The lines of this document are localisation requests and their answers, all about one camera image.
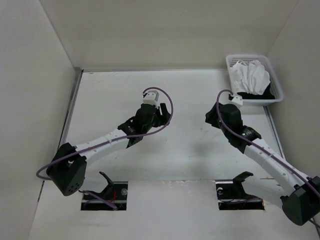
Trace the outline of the white tank top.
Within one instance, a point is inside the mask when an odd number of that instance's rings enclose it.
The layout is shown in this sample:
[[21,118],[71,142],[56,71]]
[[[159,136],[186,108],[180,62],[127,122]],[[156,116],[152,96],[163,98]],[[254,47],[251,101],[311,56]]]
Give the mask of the white tank top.
[[271,84],[270,74],[259,60],[238,60],[230,67],[230,80],[236,93],[262,96]]

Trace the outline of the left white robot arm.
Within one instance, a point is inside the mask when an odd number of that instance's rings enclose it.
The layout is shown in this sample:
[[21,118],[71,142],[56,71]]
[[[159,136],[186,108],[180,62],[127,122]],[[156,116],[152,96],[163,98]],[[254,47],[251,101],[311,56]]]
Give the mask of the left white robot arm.
[[113,152],[132,147],[149,135],[151,128],[167,126],[171,118],[165,103],[158,107],[143,103],[135,116],[109,134],[83,144],[61,145],[46,174],[65,197],[76,191],[90,191],[100,199],[108,199],[112,195],[110,178],[102,171],[98,177],[90,177],[87,168]]

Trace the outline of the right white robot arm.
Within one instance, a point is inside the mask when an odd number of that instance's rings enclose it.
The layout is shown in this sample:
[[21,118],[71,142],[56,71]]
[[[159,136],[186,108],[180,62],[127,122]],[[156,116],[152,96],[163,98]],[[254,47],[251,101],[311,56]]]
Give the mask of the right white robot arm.
[[320,178],[310,177],[290,165],[270,148],[253,128],[243,124],[233,104],[215,103],[205,122],[220,129],[228,142],[262,167],[273,179],[269,182],[244,171],[233,178],[232,192],[262,198],[280,209],[295,225],[302,226],[320,212]]

